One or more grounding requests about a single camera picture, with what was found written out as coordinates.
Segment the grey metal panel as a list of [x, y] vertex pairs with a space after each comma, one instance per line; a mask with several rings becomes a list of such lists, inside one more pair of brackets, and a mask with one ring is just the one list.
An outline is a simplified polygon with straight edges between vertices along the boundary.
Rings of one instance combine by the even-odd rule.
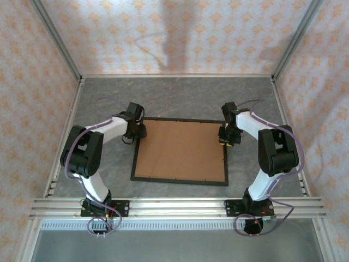
[[231, 230], [42, 231], [32, 262], [324, 262], [317, 243], [295, 230], [243, 237]]

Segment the aluminium side rail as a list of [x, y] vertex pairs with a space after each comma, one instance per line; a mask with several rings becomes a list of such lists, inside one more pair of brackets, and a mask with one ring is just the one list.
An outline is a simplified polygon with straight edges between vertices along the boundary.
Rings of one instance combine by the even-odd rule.
[[64, 149], [65, 142], [68, 138], [70, 129], [74, 123], [74, 118], [75, 118], [78, 103], [80, 101], [80, 96], [81, 96], [83, 84], [84, 84], [84, 79], [80, 80], [77, 83], [75, 93], [72, 96], [70, 108], [68, 110], [68, 116], [66, 117], [64, 128], [62, 131], [62, 135], [61, 135], [59, 145], [58, 145], [58, 148], [56, 151], [55, 159], [54, 159], [53, 165], [51, 167], [51, 170], [50, 170], [50, 173], [49, 173], [49, 176], [47, 179], [46, 187], [45, 187], [45, 190], [43, 193], [43, 198], [48, 198], [54, 194], [56, 183], [57, 183], [59, 173], [61, 170], [60, 157], [61, 157], [62, 151]]
[[[278, 104], [278, 108], [280, 111], [282, 121], [284, 124], [291, 125], [291, 122], [287, 117], [287, 112], [286, 112], [286, 109], [284, 107], [284, 103], [282, 102], [280, 92], [279, 92], [278, 87], [276, 85], [276, 81], [273, 78], [270, 78], [270, 81], [271, 81], [271, 84], [273, 87], [273, 91], [275, 94], [275, 98], [276, 98], [276, 101]], [[296, 170], [298, 170], [300, 167], [302, 167], [302, 169], [299, 171], [299, 173], [297, 173], [296, 175], [284, 177], [280, 180], [280, 182], [290, 181], [292, 179], [297, 178], [298, 182], [299, 182], [300, 189], [301, 189], [302, 194], [303, 194], [303, 197], [310, 197], [311, 191], [310, 191], [309, 183], [308, 183], [306, 175], [305, 175], [305, 171], [304, 171], [305, 165], [304, 164], [305, 164], [304, 158], [300, 157], [299, 165], [296, 168]]]

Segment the aluminium table edge rail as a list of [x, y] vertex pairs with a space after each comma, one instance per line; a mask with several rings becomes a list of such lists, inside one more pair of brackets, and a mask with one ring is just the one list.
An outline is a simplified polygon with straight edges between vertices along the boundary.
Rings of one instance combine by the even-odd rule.
[[89, 78], [272, 78], [270, 74], [85, 74]]

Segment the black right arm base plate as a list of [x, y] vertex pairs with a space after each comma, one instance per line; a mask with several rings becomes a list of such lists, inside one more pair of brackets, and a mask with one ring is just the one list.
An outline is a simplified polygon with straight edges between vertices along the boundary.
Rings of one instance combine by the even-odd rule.
[[262, 201], [244, 201], [243, 199], [224, 201], [224, 207], [228, 217], [237, 217], [239, 215], [252, 215], [255, 217], [273, 216], [274, 207], [269, 199]]

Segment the aluminium mounting rail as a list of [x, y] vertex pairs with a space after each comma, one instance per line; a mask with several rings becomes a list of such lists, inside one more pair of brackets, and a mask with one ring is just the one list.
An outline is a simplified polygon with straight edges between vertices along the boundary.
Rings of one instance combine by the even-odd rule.
[[[225, 198], [133, 198], [129, 199], [129, 219], [228, 219]], [[276, 198], [273, 216], [265, 219], [326, 218], [327, 211], [320, 197]], [[36, 199], [29, 213], [31, 219], [81, 218], [79, 198]]]

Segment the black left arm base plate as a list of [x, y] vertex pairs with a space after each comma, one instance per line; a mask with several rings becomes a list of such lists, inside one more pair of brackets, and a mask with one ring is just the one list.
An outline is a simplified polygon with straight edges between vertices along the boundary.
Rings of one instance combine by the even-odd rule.
[[[108, 203], [113, 209], [117, 210], [122, 217], [128, 217], [129, 213], [129, 200], [111, 200]], [[116, 218], [118, 215], [99, 204], [96, 204], [89, 199], [85, 199], [83, 202], [80, 202], [81, 205], [81, 217], [107, 217], [107, 218]]]

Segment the aluminium corner post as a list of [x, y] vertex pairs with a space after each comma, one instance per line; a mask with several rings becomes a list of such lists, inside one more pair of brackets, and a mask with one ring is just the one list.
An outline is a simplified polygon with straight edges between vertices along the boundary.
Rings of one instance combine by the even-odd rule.
[[310, 5], [308, 6], [303, 18], [301, 19], [289, 45], [286, 48], [279, 64], [276, 67], [275, 72], [271, 75], [271, 78], [274, 82], [282, 75], [282, 72], [285, 70], [288, 62], [292, 58], [292, 55], [296, 51], [300, 41], [303, 39], [308, 27], [312, 23], [315, 15], [317, 14], [319, 8], [321, 7], [324, 0], [311, 0]]
[[68, 66], [73, 77], [80, 82], [82, 75], [80, 74], [72, 56], [69, 53], [62, 37], [60, 36], [55, 24], [53, 23], [49, 13], [47, 12], [42, 0], [29, 0], [35, 12], [38, 14], [40, 20], [42, 21], [46, 31], [54, 42], [58, 52], [61, 54], [63, 60]]

